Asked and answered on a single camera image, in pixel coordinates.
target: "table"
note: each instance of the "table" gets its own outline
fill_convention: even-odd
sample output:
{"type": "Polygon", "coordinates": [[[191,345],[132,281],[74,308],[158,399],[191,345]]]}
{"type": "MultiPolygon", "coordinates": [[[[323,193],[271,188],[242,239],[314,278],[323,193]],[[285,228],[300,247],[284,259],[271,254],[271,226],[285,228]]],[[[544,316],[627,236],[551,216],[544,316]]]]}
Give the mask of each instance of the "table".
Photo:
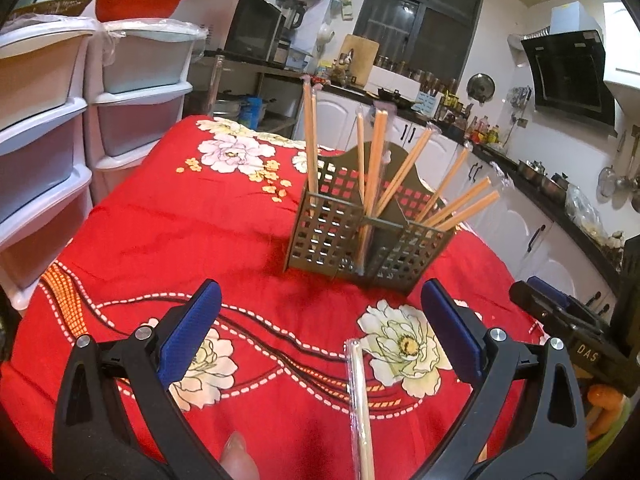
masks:
{"type": "MultiPolygon", "coordinates": [[[[223,309],[170,392],[219,457],[237,430],[264,480],[353,477],[343,343],[362,338],[376,473],[406,479],[442,439],[470,393],[408,296],[282,272],[305,181],[304,143],[231,121],[189,117],[91,212],[43,275],[2,366],[0,401],[50,465],[55,399],[72,344],[125,337],[183,303],[205,278],[223,309]]],[[[470,232],[428,269],[487,326],[538,342],[508,299],[513,279],[470,232]]],[[[119,383],[143,448],[158,450],[119,383]]],[[[519,391],[488,443],[496,453],[519,391]]]]}

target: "range hood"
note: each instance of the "range hood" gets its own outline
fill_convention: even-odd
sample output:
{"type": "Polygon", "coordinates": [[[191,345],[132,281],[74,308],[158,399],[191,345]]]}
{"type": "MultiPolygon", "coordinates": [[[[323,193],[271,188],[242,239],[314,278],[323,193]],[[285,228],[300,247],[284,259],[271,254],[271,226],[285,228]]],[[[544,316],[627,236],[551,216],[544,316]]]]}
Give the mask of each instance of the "range hood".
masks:
{"type": "Polygon", "coordinates": [[[529,59],[536,109],[613,129],[616,107],[603,82],[602,32],[579,2],[555,7],[549,28],[519,39],[529,59]]]}

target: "kitchen window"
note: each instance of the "kitchen window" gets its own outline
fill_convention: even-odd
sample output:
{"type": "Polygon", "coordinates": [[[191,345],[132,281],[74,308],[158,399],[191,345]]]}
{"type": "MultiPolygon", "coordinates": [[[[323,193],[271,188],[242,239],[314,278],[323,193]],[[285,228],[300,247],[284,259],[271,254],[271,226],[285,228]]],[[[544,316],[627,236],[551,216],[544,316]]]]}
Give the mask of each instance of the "kitchen window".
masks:
{"type": "Polygon", "coordinates": [[[378,54],[459,80],[482,0],[365,0],[355,34],[377,41],[378,54]]]}

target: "fingernail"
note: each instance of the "fingernail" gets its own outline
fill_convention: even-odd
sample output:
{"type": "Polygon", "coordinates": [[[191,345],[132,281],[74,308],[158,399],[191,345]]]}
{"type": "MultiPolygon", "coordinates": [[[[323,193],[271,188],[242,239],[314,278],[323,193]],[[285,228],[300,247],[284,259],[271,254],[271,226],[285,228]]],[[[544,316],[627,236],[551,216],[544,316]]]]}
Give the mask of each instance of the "fingernail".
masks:
{"type": "Polygon", "coordinates": [[[226,441],[225,449],[223,449],[222,453],[229,451],[232,448],[238,448],[238,449],[241,449],[242,451],[246,450],[246,443],[244,442],[244,437],[237,431],[234,431],[229,437],[229,440],[226,441]]]}

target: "cutting board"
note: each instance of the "cutting board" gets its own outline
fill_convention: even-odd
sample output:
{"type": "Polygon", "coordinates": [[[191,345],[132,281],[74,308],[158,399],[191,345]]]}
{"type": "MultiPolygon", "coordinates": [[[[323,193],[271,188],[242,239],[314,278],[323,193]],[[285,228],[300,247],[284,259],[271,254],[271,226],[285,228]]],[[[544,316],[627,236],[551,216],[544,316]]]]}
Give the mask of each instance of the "cutting board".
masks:
{"type": "Polygon", "coordinates": [[[346,54],[353,49],[351,75],[355,76],[356,85],[364,86],[367,84],[371,67],[376,60],[379,47],[379,43],[368,40],[367,38],[361,38],[360,36],[354,36],[353,34],[347,34],[344,38],[342,47],[340,48],[340,54],[346,54]]]}

